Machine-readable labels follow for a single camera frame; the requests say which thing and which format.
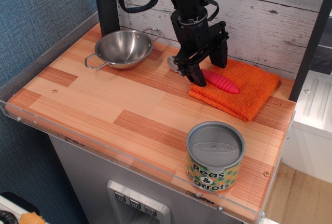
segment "stainless steel bowl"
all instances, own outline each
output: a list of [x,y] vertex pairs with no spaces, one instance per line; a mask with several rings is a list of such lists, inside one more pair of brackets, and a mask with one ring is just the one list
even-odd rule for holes
[[[147,30],[158,31],[148,28],[144,31],[115,31],[102,37],[95,45],[95,53],[85,58],[85,66],[93,69],[100,69],[110,65],[115,69],[131,69],[140,65],[151,53],[154,43]],[[105,63],[99,67],[88,65],[88,59],[97,55]]]

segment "wooden countertop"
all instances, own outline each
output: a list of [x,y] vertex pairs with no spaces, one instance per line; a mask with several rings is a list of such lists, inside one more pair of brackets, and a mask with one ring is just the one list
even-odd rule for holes
[[[254,223],[295,108],[288,100],[294,82],[281,79],[255,118],[244,122],[188,95],[189,80],[167,65],[176,48],[155,43],[148,58],[127,71],[86,68],[85,58],[100,38],[96,25],[8,101],[10,114],[181,193],[199,193],[204,204]],[[97,57],[89,63],[103,64]],[[209,59],[201,63],[210,67]],[[205,121],[230,124],[246,142],[238,180],[219,194],[191,185],[185,170],[186,135]]]

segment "bowl handle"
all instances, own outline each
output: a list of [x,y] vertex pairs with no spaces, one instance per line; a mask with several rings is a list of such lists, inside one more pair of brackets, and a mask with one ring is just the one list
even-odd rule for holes
[[89,66],[89,65],[88,65],[88,59],[90,59],[90,58],[93,57],[94,55],[95,55],[95,53],[85,58],[85,67],[93,68],[93,69],[99,69],[99,68],[102,68],[102,67],[106,66],[107,64],[109,64],[111,67],[113,67],[112,64],[107,63],[107,62],[104,63],[103,65],[100,65],[99,67]]
[[153,41],[157,40],[159,37],[160,37],[160,32],[158,29],[155,29],[155,28],[147,28],[146,30],[142,31],[142,32],[146,32],[148,30],[152,30],[152,31],[157,31],[158,32],[158,37],[156,39],[153,39]]

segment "orange towel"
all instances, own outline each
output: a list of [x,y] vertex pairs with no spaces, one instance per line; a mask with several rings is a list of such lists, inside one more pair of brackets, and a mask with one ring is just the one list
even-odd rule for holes
[[191,84],[189,95],[244,121],[255,117],[280,81],[278,75],[230,59],[226,68],[214,66],[210,70],[233,81],[240,93],[227,93],[207,81],[206,87]]

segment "metal spoon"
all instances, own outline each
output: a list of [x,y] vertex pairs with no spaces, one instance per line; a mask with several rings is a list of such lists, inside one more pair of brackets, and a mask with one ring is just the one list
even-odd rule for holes
[[175,56],[174,56],[174,55],[170,55],[169,57],[167,57],[167,63],[168,63],[168,66],[169,66],[174,72],[177,72],[178,67],[177,67],[177,65],[174,63],[174,59],[175,59]]

